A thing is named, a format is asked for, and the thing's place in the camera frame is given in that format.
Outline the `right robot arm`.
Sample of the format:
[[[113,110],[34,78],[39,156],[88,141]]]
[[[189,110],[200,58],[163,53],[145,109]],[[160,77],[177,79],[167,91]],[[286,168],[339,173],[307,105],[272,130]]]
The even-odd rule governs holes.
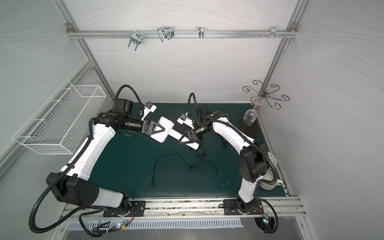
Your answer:
[[[239,155],[239,172],[242,176],[242,183],[236,196],[236,202],[234,204],[223,203],[221,207],[224,210],[237,210],[242,215],[248,215],[255,210],[261,214],[259,229],[265,234],[275,233],[279,227],[277,212],[273,211],[274,216],[270,217],[261,208],[255,206],[257,203],[271,206],[268,201],[258,197],[258,190],[261,185],[272,186],[278,182],[278,173],[269,155],[254,139],[232,125],[226,114],[219,111],[211,112],[206,105],[195,106],[195,108],[198,115],[197,121],[192,117],[190,110],[178,119],[181,125],[187,126],[179,138],[179,144],[200,143],[203,135],[210,131],[224,138]]]

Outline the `white hair dryer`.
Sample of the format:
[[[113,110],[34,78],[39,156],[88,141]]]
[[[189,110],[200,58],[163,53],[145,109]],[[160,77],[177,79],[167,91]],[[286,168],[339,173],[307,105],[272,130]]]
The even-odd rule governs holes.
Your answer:
[[[160,119],[158,120],[157,123],[161,124],[166,129],[162,133],[158,133],[158,134],[154,134],[154,135],[150,136],[152,139],[158,141],[159,143],[163,143],[167,139],[168,136],[171,136],[172,138],[174,138],[176,140],[179,140],[179,138],[182,136],[181,133],[174,130],[175,123],[172,122],[171,120],[169,120],[165,117],[160,117]],[[188,147],[190,147],[194,150],[197,150],[199,148],[199,146],[200,145],[198,144],[198,145],[188,146]]]

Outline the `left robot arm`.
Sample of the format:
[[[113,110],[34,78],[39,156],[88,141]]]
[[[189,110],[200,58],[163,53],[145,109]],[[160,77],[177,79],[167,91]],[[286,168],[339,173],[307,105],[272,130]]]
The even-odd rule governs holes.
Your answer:
[[[138,115],[132,118],[130,114],[133,103],[127,99],[121,99],[119,94],[116,94],[112,109],[89,119],[89,135],[81,148],[58,173],[50,173],[47,177],[48,187],[37,199],[29,216],[29,228],[33,233],[48,232],[84,209],[92,209],[93,214],[112,210],[120,217],[134,214],[132,204],[126,194],[100,188],[88,180],[104,148],[119,130],[149,136],[156,133],[154,128],[157,124],[145,119],[149,113],[156,110],[156,105],[151,102],[138,101],[138,103]],[[52,225],[40,228],[37,226],[36,216],[48,193],[53,193],[59,202],[75,205],[76,209]]]

